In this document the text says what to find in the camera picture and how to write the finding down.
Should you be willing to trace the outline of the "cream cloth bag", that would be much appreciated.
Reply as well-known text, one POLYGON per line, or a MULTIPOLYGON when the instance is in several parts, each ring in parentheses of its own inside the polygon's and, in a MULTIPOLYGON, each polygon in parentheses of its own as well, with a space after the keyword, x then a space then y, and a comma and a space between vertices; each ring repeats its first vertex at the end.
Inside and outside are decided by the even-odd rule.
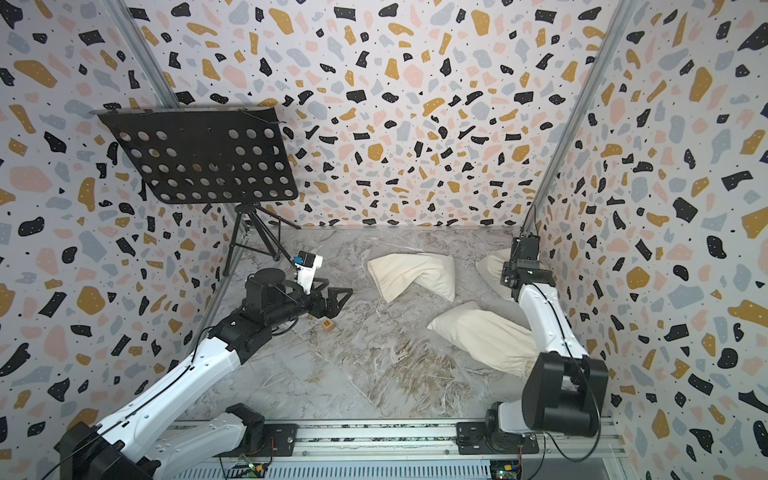
POLYGON ((427 328, 475 361, 526 380, 539 356, 532 332, 474 302, 434 318, 427 328))
POLYGON ((476 269, 488 286, 501 298, 516 302, 512 290, 502 284, 504 264, 509 260, 509 252, 501 249, 486 255, 476 264, 476 269))

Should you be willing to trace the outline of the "cream drawstring soil bag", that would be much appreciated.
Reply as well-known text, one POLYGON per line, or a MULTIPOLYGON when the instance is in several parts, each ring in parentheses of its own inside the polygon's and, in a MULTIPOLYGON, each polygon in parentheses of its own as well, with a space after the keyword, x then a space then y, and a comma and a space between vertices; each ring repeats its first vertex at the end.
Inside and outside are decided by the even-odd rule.
POLYGON ((456 272, 451 256, 395 253, 370 260, 367 270, 381 298, 388 303, 413 283, 449 302, 455 300, 456 272))

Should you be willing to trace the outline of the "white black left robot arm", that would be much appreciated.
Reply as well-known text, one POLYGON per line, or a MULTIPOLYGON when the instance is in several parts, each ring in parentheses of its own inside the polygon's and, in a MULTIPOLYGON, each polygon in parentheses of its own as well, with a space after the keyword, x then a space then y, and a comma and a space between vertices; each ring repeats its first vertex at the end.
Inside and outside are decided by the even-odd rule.
POLYGON ((271 452, 275 441, 265 433, 264 416, 243 403, 179 435, 162 435, 218 381, 286 333, 284 323, 304 315, 333 319, 353 291, 325 279, 302 285, 276 268, 250 275, 245 288, 241 305, 204 328, 192 353, 155 385, 95 425, 70 428, 49 472, 62 479, 168 479, 223 453, 271 452))

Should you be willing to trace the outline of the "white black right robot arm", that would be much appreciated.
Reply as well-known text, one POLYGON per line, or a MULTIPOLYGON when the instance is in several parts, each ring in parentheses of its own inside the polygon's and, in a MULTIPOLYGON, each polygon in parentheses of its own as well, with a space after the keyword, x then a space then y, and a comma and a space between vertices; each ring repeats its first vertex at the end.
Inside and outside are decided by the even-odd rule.
POLYGON ((495 451, 521 447, 535 433, 601 439, 608 370, 573 333, 553 273, 539 261, 539 246, 537 235, 515 237, 500 274, 500 284, 525 313, 539 353, 521 399, 487 411, 486 443, 495 451))

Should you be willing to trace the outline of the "black music stand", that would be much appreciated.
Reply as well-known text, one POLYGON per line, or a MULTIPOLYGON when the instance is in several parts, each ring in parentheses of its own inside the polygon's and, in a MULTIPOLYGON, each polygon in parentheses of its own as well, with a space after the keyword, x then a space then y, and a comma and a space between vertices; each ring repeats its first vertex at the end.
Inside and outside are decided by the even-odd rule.
POLYGON ((159 200, 233 204, 238 218, 251 218, 265 254, 294 267, 297 254, 259 216, 263 203, 299 196, 275 108, 112 110, 98 117, 159 200))

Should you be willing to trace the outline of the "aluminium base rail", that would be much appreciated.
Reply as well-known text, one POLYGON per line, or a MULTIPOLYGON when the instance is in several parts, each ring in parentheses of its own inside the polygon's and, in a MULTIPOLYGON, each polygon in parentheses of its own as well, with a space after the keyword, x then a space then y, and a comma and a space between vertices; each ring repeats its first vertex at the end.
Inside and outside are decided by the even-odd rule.
POLYGON ((276 420, 264 445, 201 454, 177 479, 633 479, 611 421, 596 438, 532 433, 496 446, 481 419, 276 420))

